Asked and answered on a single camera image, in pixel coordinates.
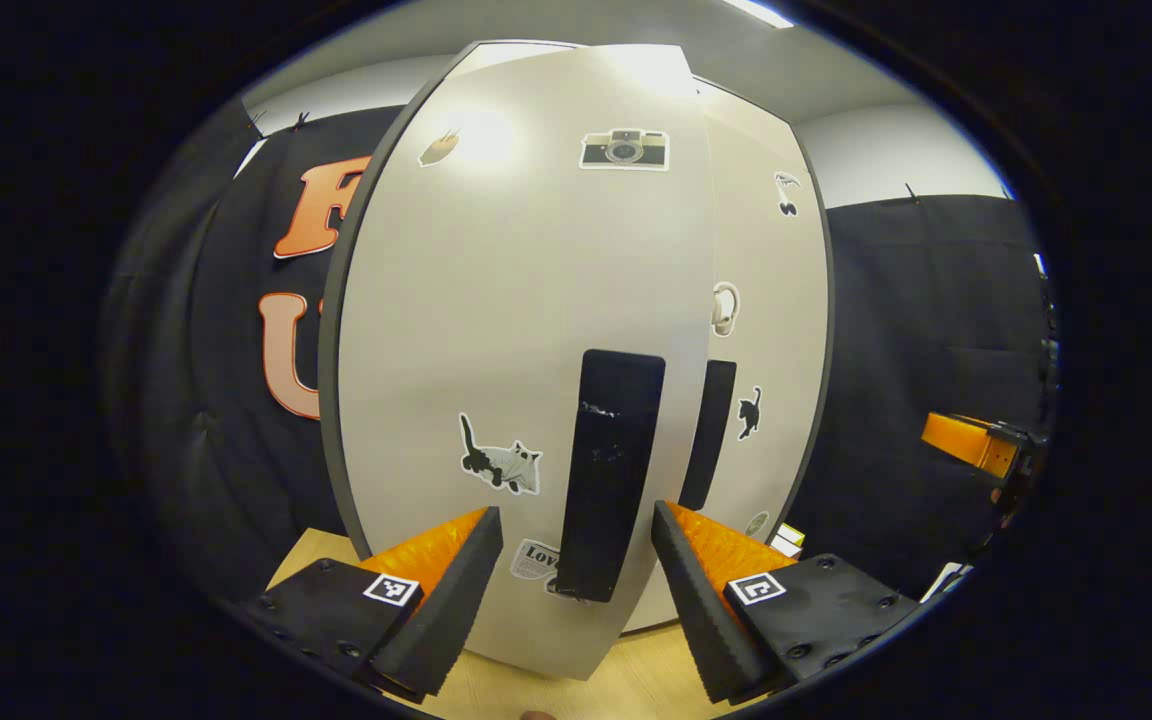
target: ear sticker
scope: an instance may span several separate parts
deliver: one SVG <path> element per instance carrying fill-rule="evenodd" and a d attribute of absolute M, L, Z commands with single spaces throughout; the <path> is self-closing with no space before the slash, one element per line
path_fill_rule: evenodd
<path fill-rule="evenodd" d="M 745 535 L 749 537 L 755 537 L 759 530 L 763 530 L 763 525 L 767 524 L 767 518 L 771 518 L 771 511 L 764 510 L 755 515 L 753 520 L 749 521 L 749 525 L 745 526 Z"/>
<path fill-rule="evenodd" d="M 453 129 L 453 131 L 447 131 L 444 137 L 438 138 L 438 141 L 430 142 L 429 147 L 424 152 L 420 152 L 420 158 L 416 161 L 420 164 L 422 168 L 427 168 L 430 165 L 437 165 L 442 162 L 444 158 L 450 154 L 452 150 L 456 149 L 458 142 L 461 142 L 460 129 Z"/>
<path fill-rule="evenodd" d="M 781 214 L 785 217 L 796 217 L 799 213 L 799 210 L 794 202 L 790 202 L 788 190 L 790 190 L 791 184 L 796 184 L 802 188 L 803 183 L 801 183 L 795 176 L 791 176 L 790 173 L 786 173 L 783 170 L 772 173 L 772 181 L 776 182 L 776 196 L 780 196 L 781 199 L 778 207 L 781 209 Z"/>
<path fill-rule="evenodd" d="M 473 425 L 470 416 L 461 414 L 461 439 L 465 455 L 461 469 L 482 479 L 493 488 L 508 487 L 514 495 L 540 495 L 540 456 L 544 452 L 528 450 L 521 441 L 511 447 L 479 447 L 473 445 Z"/>
<path fill-rule="evenodd" d="M 742 441 L 742 439 L 749 438 L 749 433 L 758 432 L 758 419 L 761 414 L 759 404 L 761 404 L 761 402 L 763 388 L 758 386 L 755 386 L 755 400 L 746 400 L 745 397 L 740 399 L 737 418 L 745 420 L 745 429 L 742 430 L 741 434 L 736 437 L 737 442 Z"/>
<path fill-rule="evenodd" d="M 740 314 L 740 290 L 730 282 L 714 286 L 714 304 L 710 311 L 708 324 L 719 338 L 727 338 L 736 328 L 736 314 Z"/>

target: black backdrop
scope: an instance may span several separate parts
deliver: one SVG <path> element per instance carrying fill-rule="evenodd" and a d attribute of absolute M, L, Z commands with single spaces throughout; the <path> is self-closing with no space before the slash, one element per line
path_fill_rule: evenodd
<path fill-rule="evenodd" d="M 914 79 L 998 160 L 1044 240 L 1066 369 L 1047 480 L 992 571 L 795 714 L 1152 711 L 1152 5 L 787 14 Z M 93 331 L 180 138 L 359 16 L 312 0 L 0 3 L 0 715 L 369 712 L 162 559 L 103 441 Z M 1135 541 L 1117 541 L 1126 525 Z"/>
<path fill-rule="evenodd" d="M 990 530 L 992 477 L 920 441 L 927 414 L 1039 427 L 1047 336 L 1015 200 L 920 196 L 828 210 L 833 355 L 786 521 L 918 600 Z"/>
<path fill-rule="evenodd" d="M 264 138 L 238 101 L 188 138 L 132 220 L 103 300 L 109 437 L 143 488 L 161 538 L 207 592 L 262 592 L 308 528 L 344 533 L 319 422 L 266 387 L 262 317 L 271 291 L 310 310 L 296 372 L 317 387 L 319 314 L 331 251 L 275 259 L 310 168 L 376 150 L 399 108 L 358 109 Z"/>

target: cat sticker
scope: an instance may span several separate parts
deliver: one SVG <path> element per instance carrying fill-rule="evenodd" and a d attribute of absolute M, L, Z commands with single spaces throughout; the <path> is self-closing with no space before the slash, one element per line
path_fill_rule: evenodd
<path fill-rule="evenodd" d="M 755 400 L 745 400 L 744 397 L 740 401 L 740 410 L 736 415 L 745 420 L 745 429 L 742 430 L 741 434 L 736 437 L 737 442 L 742 439 L 749 438 L 749 433 L 758 432 L 758 419 L 759 419 L 759 404 L 763 402 L 763 388 L 755 386 Z"/>
<path fill-rule="evenodd" d="M 540 467 L 543 452 L 528 450 L 521 441 L 511 447 L 479 447 L 473 442 L 470 416 L 461 414 L 461 433 L 465 439 L 465 455 L 461 469 L 490 484 L 493 488 L 508 487 L 514 495 L 540 495 Z"/>
<path fill-rule="evenodd" d="M 778 205 L 778 207 L 781 209 L 781 214 L 787 218 L 797 215 L 799 210 L 796 205 L 794 205 L 794 202 L 790 202 L 790 197 L 788 197 L 787 194 L 788 190 L 790 190 L 791 184 L 803 187 L 803 183 L 799 182 L 799 179 L 796 179 L 795 176 L 791 176 L 790 173 L 786 173 L 783 170 L 773 173 L 772 179 L 776 182 L 776 195 L 781 197 L 780 205 Z"/>

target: camera sticker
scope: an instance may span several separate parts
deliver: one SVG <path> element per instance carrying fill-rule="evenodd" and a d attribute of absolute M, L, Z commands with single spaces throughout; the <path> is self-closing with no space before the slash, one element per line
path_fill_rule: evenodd
<path fill-rule="evenodd" d="M 780 196 L 781 199 L 780 204 L 778 204 L 778 207 L 781 209 L 781 214 L 787 218 L 796 217 L 799 213 L 799 209 L 797 209 L 794 202 L 790 200 L 788 190 L 790 190 L 791 184 L 796 184 L 802 188 L 803 183 L 799 182 L 799 179 L 796 179 L 795 176 L 791 176 L 790 173 L 786 173 L 783 170 L 773 173 L 772 179 L 776 182 L 776 195 Z"/>
<path fill-rule="evenodd" d="M 736 588 L 736 594 L 744 605 L 755 605 L 755 602 L 763 602 L 764 600 L 771 600 L 773 597 L 785 594 L 783 585 L 776 583 L 776 578 L 766 573 L 750 575 L 748 578 L 733 579 L 727 584 Z"/>
<path fill-rule="evenodd" d="M 420 158 L 417 158 L 416 161 L 420 164 L 422 168 L 442 162 L 444 158 L 447 158 L 452 150 L 456 150 L 457 143 L 461 142 L 460 132 L 460 129 L 452 129 L 452 131 L 445 132 L 444 137 L 438 138 L 438 141 L 430 142 L 429 147 L 424 152 L 420 152 Z"/>
<path fill-rule="evenodd" d="M 371 600 L 402 607 L 407 605 L 408 600 L 411 600 L 412 592 L 416 592 L 416 588 L 419 586 L 420 583 L 417 583 L 416 579 L 402 579 L 381 573 L 380 577 L 376 578 L 376 582 L 372 582 L 370 588 L 362 593 L 370 597 Z"/>
<path fill-rule="evenodd" d="M 493 488 L 508 487 L 514 495 L 540 495 L 540 456 L 544 452 L 528 450 L 521 441 L 511 447 L 479 447 L 473 445 L 473 425 L 470 416 L 461 414 L 461 439 L 465 455 L 461 469 Z"/>
<path fill-rule="evenodd" d="M 669 169 L 669 136 L 641 128 L 612 128 L 581 138 L 583 170 Z"/>
<path fill-rule="evenodd" d="M 758 419 L 761 410 L 759 406 L 763 404 L 763 388 L 755 386 L 755 400 L 746 400 L 745 397 L 740 399 L 740 410 L 736 411 L 737 418 L 745 420 L 745 429 L 741 430 L 741 433 L 736 435 L 736 441 L 740 442 L 742 439 L 749 438 L 749 433 L 758 432 Z"/>
<path fill-rule="evenodd" d="M 525 539 L 513 553 L 509 574 L 518 579 L 540 579 L 558 573 L 558 548 Z"/>

